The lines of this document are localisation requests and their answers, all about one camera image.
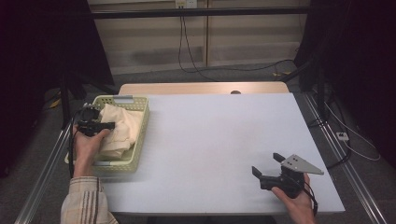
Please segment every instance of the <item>cloth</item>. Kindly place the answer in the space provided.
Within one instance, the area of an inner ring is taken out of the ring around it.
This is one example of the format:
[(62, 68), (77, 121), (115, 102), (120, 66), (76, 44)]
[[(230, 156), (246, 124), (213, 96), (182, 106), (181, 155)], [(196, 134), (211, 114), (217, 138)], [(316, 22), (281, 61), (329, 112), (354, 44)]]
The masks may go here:
[(142, 111), (129, 111), (122, 107), (108, 105), (100, 112), (101, 122), (116, 122), (115, 129), (102, 141), (99, 154), (121, 158), (136, 141), (143, 119)]
[(98, 177), (83, 176), (70, 180), (69, 194), (62, 205), (61, 223), (118, 223), (108, 212), (107, 198)]

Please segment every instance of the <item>gray floor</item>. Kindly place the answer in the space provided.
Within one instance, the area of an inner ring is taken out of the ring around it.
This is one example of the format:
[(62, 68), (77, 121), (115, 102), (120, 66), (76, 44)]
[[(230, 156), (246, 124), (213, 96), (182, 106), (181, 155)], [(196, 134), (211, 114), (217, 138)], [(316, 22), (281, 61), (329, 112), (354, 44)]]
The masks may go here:
[[(252, 64), (233, 66), (240, 69), (249, 69), (264, 67), (266, 64)], [(291, 62), (280, 63), (274, 68), (261, 69), (257, 71), (242, 72), (235, 70), (211, 70), (204, 71), (202, 74), (214, 78), (218, 81), (271, 81), (276, 80), (273, 76), (275, 70), (292, 71), (294, 65)], [(208, 81), (197, 73), (185, 73), (181, 70), (151, 72), (133, 75), (114, 76), (116, 87), (119, 89), (123, 83), (139, 82), (197, 82)], [(288, 83), (290, 91), (294, 93), (296, 101), (302, 110), (306, 122), (315, 119), (307, 106), (304, 94), (298, 88), (296, 79)], [(70, 100), (72, 108), (79, 108), (83, 102), (91, 102), (93, 98), (102, 94), (97, 89), (88, 86), (86, 88), (88, 97), (85, 101)], [(50, 97), (56, 90), (49, 91), (47, 97)], [(347, 124), (356, 130), (354, 119), (343, 110)], [(339, 130), (338, 125), (333, 119), (330, 124), (335, 130)], [(0, 220), (1, 223), (13, 223), (18, 213), (27, 199), (32, 186), (36, 182), (44, 163), (46, 162), (52, 147), (55, 144), (60, 133), (62, 125), (62, 109), (43, 109), (41, 116), (35, 126), (35, 131), (29, 139), (29, 144), (22, 152), (20, 158), (12, 167), (7, 178), (0, 179)], [(310, 132), (318, 146), (318, 150), (326, 164), (336, 161), (329, 144), (324, 138), (319, 127), (311, 128)], [(360, 152), (374, 157), (375, 151), (365, 144), (355, 135), (351, 135), (351, 144)], [(388, 223), (396, 223), (396, 171), (386, 161), (367, 161), (366, 159), (353, 155), (352, 164), (361, 176), (367, 189), (373, 194), (382, 214)], [(342, 165), (331, 169), (330, 174), (334, 185), (342, 199), (346, 211), (341, 214), (318, 215), (319, 223), (373, 223), (368, 217), (361, 201), (355, 190), (351, 187), (347, 176), (342, 169)], [(51, 181), (47, 186), (47, 191), (35, 213), (33, 223), (58, 223), (60, 209), (63, 199), (67, 194), (68, 188), (68, 170), (66, 164), (60, 161), (57, 165)], [(126, 217), (118, 216), (122, 223), (146, 223), (146, 217)], [(264, 217), (213, 217), (214, 223), (263, 223)], [(277, 223), (291, 223), (286, 215), (275, 216)], [(157, 223), (204, 223), (202, 217), (160, 217)]]

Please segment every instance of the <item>person's arm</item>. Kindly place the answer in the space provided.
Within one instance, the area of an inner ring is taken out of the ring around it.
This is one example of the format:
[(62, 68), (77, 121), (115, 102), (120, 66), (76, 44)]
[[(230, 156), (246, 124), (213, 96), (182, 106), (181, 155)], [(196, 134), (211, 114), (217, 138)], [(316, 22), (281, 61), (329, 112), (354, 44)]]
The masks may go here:
[(61, 223), (118, 223), (108, 212), (100, 179), (92, 175), (93, 158), (102, 139), (108, 134), (109, 130), (102, 130), (94, 137), (76, 133), (74, 146), (77, 159), (69, 194), (62, 205)]
[[(305, 183), (309, 185), (309, 177), (307, 174), (304, 174), (304, 179)], [(286, 205), (291, 219), (293, 219), (296, 224), (317, 223), (312, 210), (311, 198), (305, 192), (302, 191), (295, 199), (289, 198), (282, 189), (277, 187), (273, 187), (272, 192)]]

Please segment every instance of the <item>power strip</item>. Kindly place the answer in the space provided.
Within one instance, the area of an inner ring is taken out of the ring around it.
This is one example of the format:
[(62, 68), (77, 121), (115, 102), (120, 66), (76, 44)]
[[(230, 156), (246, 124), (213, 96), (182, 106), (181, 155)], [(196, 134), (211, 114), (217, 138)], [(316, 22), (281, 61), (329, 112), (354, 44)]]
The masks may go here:
[(175, 0), (176, 8), (197, 8), (197, 0)]
[(336, 133), (338, 140), (340, 141), (349, 141), (349, 137), (346, 133)]

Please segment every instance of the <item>wall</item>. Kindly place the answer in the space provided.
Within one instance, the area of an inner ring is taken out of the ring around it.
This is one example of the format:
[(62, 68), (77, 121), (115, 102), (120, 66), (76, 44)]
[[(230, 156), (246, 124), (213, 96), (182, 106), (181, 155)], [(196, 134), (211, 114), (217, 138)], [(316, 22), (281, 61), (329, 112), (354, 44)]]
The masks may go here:
[[(198, 7), (296, 7), (307, 5), (306, 1), (198, 0)], [(167, 0), (90, 0), (89, 3), (92, 11), (175, 8), (175, 1)], [(191, 55), (197, 66), (293, 59), (303, 36), (304, 21), (305, 15), (185, 18)], [(179, 68), (180, 18), (95, 23), (113, 75)], [(192, 67), (184, 36), (180, 60), (183, 67)]]

